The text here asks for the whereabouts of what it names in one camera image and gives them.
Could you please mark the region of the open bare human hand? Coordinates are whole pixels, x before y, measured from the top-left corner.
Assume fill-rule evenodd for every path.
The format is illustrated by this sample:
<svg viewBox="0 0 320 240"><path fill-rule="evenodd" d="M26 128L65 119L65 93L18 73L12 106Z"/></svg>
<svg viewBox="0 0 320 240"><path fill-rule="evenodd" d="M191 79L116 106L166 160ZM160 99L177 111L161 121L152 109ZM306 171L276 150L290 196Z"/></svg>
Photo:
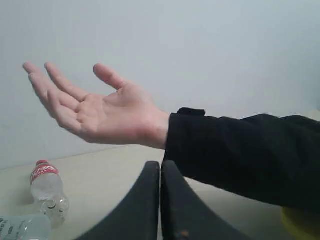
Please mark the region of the open bare human hand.
<svg viewBox="0 0 320 240"><path fill-rule="evenodd" d="M44 66L47 74L29 62L23 69L39 100L61 128L90 144L165 149L170 115L160 110L141 87L97 63L93 67L95 76L115 92L88 93L73 85L52 63Z"/></svg>

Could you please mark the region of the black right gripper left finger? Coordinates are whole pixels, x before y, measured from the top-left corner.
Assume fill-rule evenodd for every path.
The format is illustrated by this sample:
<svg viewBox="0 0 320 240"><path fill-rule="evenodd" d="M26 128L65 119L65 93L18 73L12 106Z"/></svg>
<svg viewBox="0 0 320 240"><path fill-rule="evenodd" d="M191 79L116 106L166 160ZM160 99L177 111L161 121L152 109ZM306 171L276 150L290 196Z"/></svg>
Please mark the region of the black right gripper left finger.
<svg viewBox="0 0 320 240"><path fill-rule="evenodd" d="M160 164L145 163L124 199L79 240L156 240L160 202Z"/></svg>

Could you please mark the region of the black sleeved forearm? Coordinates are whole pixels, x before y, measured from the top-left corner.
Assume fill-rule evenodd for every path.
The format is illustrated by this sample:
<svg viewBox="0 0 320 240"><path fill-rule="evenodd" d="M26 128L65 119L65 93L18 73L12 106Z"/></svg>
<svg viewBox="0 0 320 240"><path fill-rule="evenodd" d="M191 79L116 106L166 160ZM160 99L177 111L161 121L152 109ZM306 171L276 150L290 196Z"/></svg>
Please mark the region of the black sleeved forearm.
<svg viewBox="0 0 320 240"><path fill-rule="evenodd" d="M169 117L166 160L181 174L282 207L320 210L320 123L290 115L243 119L181 108Z"/></svg>

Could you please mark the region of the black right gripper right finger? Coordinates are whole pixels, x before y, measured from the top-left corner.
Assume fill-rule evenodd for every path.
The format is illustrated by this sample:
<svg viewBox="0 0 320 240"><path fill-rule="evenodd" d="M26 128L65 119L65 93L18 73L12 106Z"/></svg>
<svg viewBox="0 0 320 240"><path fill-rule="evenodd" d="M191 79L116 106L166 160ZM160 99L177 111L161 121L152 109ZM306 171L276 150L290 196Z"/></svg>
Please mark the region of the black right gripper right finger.
<svg viewBox="0 0 320 240"><path fill-rule="evenodd" d="M170 160L161 166L160 211L164 240L250 239L216 215Z"/></svg>

